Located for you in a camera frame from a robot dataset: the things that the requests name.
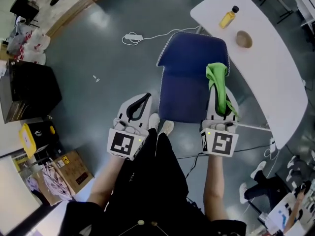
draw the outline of white sneaker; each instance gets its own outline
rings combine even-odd
[[[174,122],[170,120],[166,120],[158,135],[165,133],[168,136],[173,131],[173,129],[174,129]]]
[[[293,164],[294,164],[294,159],[296,158],[296,156],[294,155],[294,156],[292,156],[292,158],[291,158],[291,160],[288,162],[288,164],[287,164],[287,168],[290,168],[291,166],[293,166]]]
[[[292,187],[293,187],[293,189],[297,188],[297,185],[296,185],[296,183],[294,181],[292,182]]]
[[[292,171],[293,171],[293,169],[291,169],[290,171],[289,171],[289,174],[287,175],[287,177],[286,177],[286,181],[287,182],[289,182],[289,180],[291,179],[291,174],[292,174]]]
[[[155,128],[158,131],[158,124],[159,124],[159,116],[157,113],[154,113],[149,118],[149,129]]]
[[[311,150],[311,155],[312,155],[313,160],[315,161],[315,151],[314,150]]]
[[[256,176],[256,174],[257,174],[258,171],[262,171],[262,170],[265,168],[266,163],[267,163],[266,161],[262,161],[260,164],[258,164],[256,170],[254,170],[254,171],[252,172],[252,174],[251,174],[251,178],[252,178],[252,179],[255,178],[255,176]]]
[[[240,186],[240,201],[242,204],[245,204],[248,200],[245,199],[245,192],[247,191],[246,183],[242,183]]]

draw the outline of blue chair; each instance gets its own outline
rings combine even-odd
[[[206,119],[210,96],[206,66],[215,62],[225,64],[229,74],[230,59],[222,39],[188,32],[170,37],[157,61],[157,66],[164,66],[160,118],[185,123]]]

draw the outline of black box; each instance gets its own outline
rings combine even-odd
[[[4,123],[47,116],[62,96],[53,70],[45,65],[9,59],[0,79]]]
[[[10,12],[27,20],[33,20],[38,14],[38,6],[28,0],[15,0]]]

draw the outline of bottle cap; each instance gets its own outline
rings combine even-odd
[[[233,8],[232,8],[232,11],[233,11],[234,13],[237,13],[239,10],[240,10],[240,9],[239,9],[239,7],[237,7],[237,6],[233,6]]]

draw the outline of black shirt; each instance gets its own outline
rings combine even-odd
[[[106,212],[94,203],[70,202],[60,230],[60,236],[245,236],[246,224],[241,221],[217,220],[210,222],[206,216],[191,203],[159,204],[159,214],[143,215],[141,205],[107,207]]]

